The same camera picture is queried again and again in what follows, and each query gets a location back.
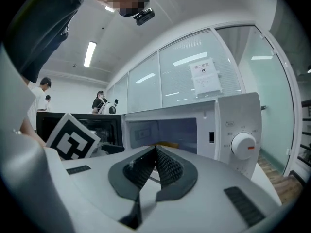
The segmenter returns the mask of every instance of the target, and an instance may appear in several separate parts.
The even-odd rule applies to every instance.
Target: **person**
[[[30,120],[31,126],[36,131],[37,130],[37,111],[45,111],[45,100],[44,92],[47,91],[52,85],[50,78],[43,78],[40,82],[40,86],[32,89],[35,95],[35,100],[32,103],[30,109],[28,110],[28,118]]]
[[[51,96],[47,95],[45,97],[45,111],[46,112],[50,112],[51,111],[50,102],[51,102]]]
[[[150,0],[96,1],[116,9],[123,17],[132,17],[143,11]],[[36,82],[42,66],[67,39],[69,23],[82,3],[83,0],[27,0],[16,14],[3,42],[27,85],[29,81]],[[28,118],[23,121],[20,131],[45,145]]]
[[[102,106],[106,103],[108,103],[108,100],[105,99],[105,92],[99,91],[92,105],[92,114],[98,114]]]

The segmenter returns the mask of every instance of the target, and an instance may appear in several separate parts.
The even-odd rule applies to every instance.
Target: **fluorescent light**
[[[253,56],[252,60],[271,60],[273,56]]]
[[[176,94],[179,94],[179,92],[172,93],[172,94],[167,94],[167,95],[165,95],[165,96],[168,97],[168,96],[172,96],[172,95],[176,95]]]
[[[110,11],[110,12],[112,12],[112,13],[114,13],[114,12],[116,11],[115,9],[110,8],[110,7],[108,7],[108,6],[106,6],[106,10],[107,10],[107,11]]]
[[[89,67],[89,65],[91,64],[91,60],[92,60],[92,56],[93,56],[95,48],[96,48],[96,43],[90,41],[88,44],[87,51],[86,51],[86,59],[84,60],[85,67]]]
[[[179,61],[173,63],[173,65],[176,67],[176,66],[182,65],[184,63],[187,63],[187,62],[190,62],[190,61],[193,61],[193,60],[197,60],[197,59],[201,59],[201,58],[204,58],[204,57],[207,57],[207,52],[202,52],[202,53],[199,53],[197,55],[193,55],[193,56],[190,56],[188,58],[179,60]]]
[[[136,81],[136,83],[141,83],[141,82],[143,82],[143,81],[145,81],[145,80],[147,80],[149,78],[152,78],[153,76],[155,76],[155,74],[154,73],[150,73],[149,75],[147,75],[147,76],[143,77],[142,79]]]

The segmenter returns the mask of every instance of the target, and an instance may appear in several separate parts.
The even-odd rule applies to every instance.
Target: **glass door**
[[[283,66],[255,26],[225,28],[217,32],[237,60],[246,92],[259,94],[262,105],[260,152],[282,173],[294,135],[293,99]]]

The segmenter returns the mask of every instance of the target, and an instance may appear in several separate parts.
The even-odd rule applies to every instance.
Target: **wooden floor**
[[[271,181],[282,204],[299,197],[303,187],[294,176],[283,177],[262,155],[259,155],[258,164]]]

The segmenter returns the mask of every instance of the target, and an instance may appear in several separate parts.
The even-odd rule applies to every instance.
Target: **frosted glass panel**
[[[108,91],[107,91],[107,93],[105,94],[105,98],[109,101],[109,102],[114,102],[114,95],[113,95],[113,88],[114,88],[114,86],[113,87],[111,87]]]
[[[289,158],[287,149],[292,148],[294,131],[291,90],[283,66],[267,39],[262,38],[254,26],[242,29],[240,34],[237,34],[236,28],[217,32],[228,45],[231,42],[230,50],[233,53],[243,52],[239,57],[239,70],[246,92],[258,92],[261,105],[267,106],[262,111],[261,154],[283,172]]]
[[[190,64],[213,59],[219,72],[221,91],[196,96]],[[163,107],[213,100],[241,93],[231,62],[220,42],[210,31],[189,36],[160,51]]]
[[[114,90],[114,98],[119,100],[117,105],[117,113],[118,115],[126,114],[127,111],[127,103],[126,103],[126,97],[127,97],[127,75],[126,74],[120,81],[118,81],[115,84],[115,90]]]
[[[157,54],[146,59],[129,72],[127,112],[161,107]]]

